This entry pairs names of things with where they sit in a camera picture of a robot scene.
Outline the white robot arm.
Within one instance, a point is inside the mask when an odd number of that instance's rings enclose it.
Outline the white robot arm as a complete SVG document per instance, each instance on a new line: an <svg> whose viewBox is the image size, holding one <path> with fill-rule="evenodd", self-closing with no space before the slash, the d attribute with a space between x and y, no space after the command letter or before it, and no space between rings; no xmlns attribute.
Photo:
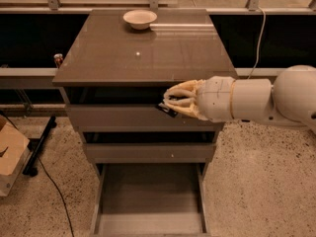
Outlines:
<svg viewBox="0 0 316 237"><path fill-rule="evenodd" d="M211 122L251 120L316 132L316 68L291 66L275 81L213 76L169 88L163 103L171 110Z"/></svg>

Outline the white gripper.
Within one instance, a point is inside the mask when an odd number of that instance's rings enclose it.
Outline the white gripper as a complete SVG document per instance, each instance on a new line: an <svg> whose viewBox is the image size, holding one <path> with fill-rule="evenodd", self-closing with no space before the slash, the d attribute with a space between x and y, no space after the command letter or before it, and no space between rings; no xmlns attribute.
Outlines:
<svg viewBox="0 0 316 237"><path fill-rule="evenodd" d="M200 120L224 122L231 115L232 77L214 76L207 80L190 80L169 88L164 104L176 113ZM171 96L186 97L180 101L169 100Z"/></svg>

